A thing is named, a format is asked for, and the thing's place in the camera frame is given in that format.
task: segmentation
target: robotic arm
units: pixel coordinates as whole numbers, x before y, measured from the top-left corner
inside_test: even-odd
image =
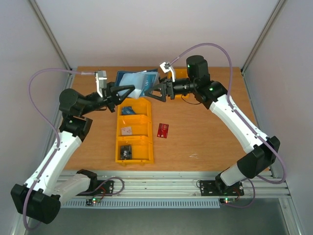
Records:
[[[63,121],[60,126],[60,146],[53,144],[46,157],[33,175],[21,186],[15,184],[11,190],[16,209],[23,212],[23,205],[30,186],[37,181],[27,202],[27,216],[43,223],[54,220],[62,204],[83,191],[93,191],[97,186],[97,175],[87,170],[80,170],[71,179],[56,185],[58,177],[71,155],[84,141],[92,120],[83,115],[93,111],[103,111],[107,108],[114,112],[116,105],[121,104],[134,90],[134,86],[114,86],[107,83],[105,71],[95,73],[97,92],[83,96],[73,89],[66,89],[59,96]],[[119,91],[126,92],[120,96]],[[44,169],[46,162],[57,149],[52,160]]]
[[[267,143],[278,151],[280,141],[277,137],[269,138],[259,130],[238,108],[230,97],[233,108],[227,100],[227,89],[217,81],[210,80],[207,61],[199,55],[190,56],[186,60],[188,78],[160,79],[160,83],[145,92],[146,96],[166,102],[166,97],[174,99],[175,95],[193,93],[196,100],[206,109],[217,115],[231,130],[240,142],[246,155],[236,164],[216,176],[215,187],[222,195],[230,186],[245,178],[254,178],[275,162],[276,156],[265,146],[258,136],[267,140]],[[163,63],[160,65],[164,72],[173,71],[173,68]],[[234,112],[238,111],[244,120]],[[245,124],[247,122],[257,134],[254,134]]]

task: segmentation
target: white wall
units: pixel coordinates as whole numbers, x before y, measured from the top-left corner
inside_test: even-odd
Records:
[[[313,1],[288,0],[246,72],[260,126],[281,141],[287,183],[313,234]]]
[[[223,46],[241,67],[277,0],[37,2],[72,67],[158,66],[204,42]],[[228,66],[216,48],[193,53]]]
[[[43,158],[48,127],[27,97],[30,76],[63,65],[28,1],[5,0],[0,7],[0,234],[10,234],[16,209],[10,191],[23,184]],[[66,76],[49,73],[33,86],[39,108],[53,118]]]

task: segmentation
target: table surface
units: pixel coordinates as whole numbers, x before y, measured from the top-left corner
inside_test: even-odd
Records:
[[[78,67],[78,71],[105,70],[108,81],[115,81],[118,71],[143,71],[152,67]],[[209,68],[211,79],[228,88],[229,68]],[[94,76],[76,75],[73,89],[83,95],[96,90]],[[234,68],[231,95],[255,123],[245,83],[239,68]],[[224,123],[203,105],[191,105],[180,98],[166,103],[147,98],[152,104],[154,164],[122,166],[115,163],[117,112],[93,112],[88,136],[71,156],[67,170],[162,170],[221,171],[245,155],[241,145]],[[190,95],[188,102],[197,102]],[[169,124],[168,137],[157,137],[159,123]]]

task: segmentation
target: gray floor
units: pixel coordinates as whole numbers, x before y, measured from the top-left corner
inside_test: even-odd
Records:
[[[284,235],[277,199],[249,209],[61,209],[49,225],[28,235]]]

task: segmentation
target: black mounting plate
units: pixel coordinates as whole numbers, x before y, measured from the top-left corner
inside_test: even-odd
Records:
[[[97,181],[97,187],[103,182],[104,180],[98,180]],[[103,187],[106,190],[106,193],[113,193],[113,189],[114,189],[114,181],[113,180],[109,180],[107,182],[105,182],[101,187]],[[77,196],[94,196],[97,194],[102,194],[103,190],[102,189],[98,189],[97,191],[91,193],[91,194],[78,194]]]
[[[240,189],[243,186],[241,182],[235,183],[233,186],[225,190],[224,194],[220,194],[215,187],[215,180],[199,180],[197,186],[200,188],[201,196],[238,196],[238,193],[234,188],[239,192],[240,196],[243,196],[244,188]]]

